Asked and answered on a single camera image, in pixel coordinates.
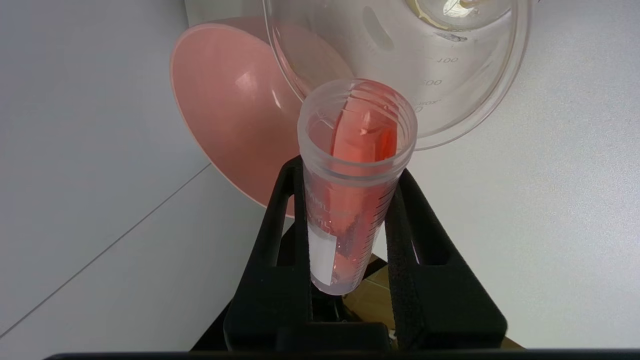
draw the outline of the white surface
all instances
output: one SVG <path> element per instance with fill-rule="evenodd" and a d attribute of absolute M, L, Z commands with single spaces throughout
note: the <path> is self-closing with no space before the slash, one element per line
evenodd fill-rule
<path fill-rule="evenodd" d="M 542 1 L 502 104 L 410 163 L 525 347 L 640 347 L 638 19 L 633 0 Z"/>
<path fill-rule="evenodd" d="M 0 2 L 0 337 L 207 164 L 173 1 Z"/>
<path fill-rule="evenodd" d="M 0 339 L 0 359 L 189 350 L 235 293 L 263 215 L 208 166 Z"/>
<path fill-rule="evenodd" d="M 189 26 L 238 16 L 263 16 L 262 0 L 184 0 Z"/>

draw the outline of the glass beaker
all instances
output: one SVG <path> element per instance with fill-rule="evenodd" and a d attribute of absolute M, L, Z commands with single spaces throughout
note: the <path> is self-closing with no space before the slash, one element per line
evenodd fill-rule
<path fill-rule="evenodd" d="M 416 148 L 457 139 L 500 103 L 522 61 L 531 0 L 264 0 L 269 40 L 300 99 L 367 78 L 403 94 Z"/>

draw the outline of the white label on tube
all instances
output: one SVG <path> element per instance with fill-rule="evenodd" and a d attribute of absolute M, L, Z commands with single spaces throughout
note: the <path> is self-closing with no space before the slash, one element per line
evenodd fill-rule
<path fill-rule="evenodd" d="M 309 233 L 309 262 L 311 274 L 321 283 L 331 285 L 335 243 L 337 238 L 318 228 L 307 227 Z"/>

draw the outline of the plastic tube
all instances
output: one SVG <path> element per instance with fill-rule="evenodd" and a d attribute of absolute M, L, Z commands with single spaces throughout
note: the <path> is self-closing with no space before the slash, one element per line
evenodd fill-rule
<path fill-rule="evenodd" d="M 371 256 L 417 121 L 390 87 L 340 79 L 315 89 L 298 120 L 311 280 L 331 295 L 353 291 Z"/>

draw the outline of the white wall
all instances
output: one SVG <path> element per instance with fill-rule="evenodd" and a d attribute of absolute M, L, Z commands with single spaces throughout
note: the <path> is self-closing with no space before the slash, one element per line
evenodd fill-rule
<path fill-rule="evenodd" d="M 0 1 L 0 338 L 203 169 L 181 0 Z"/>

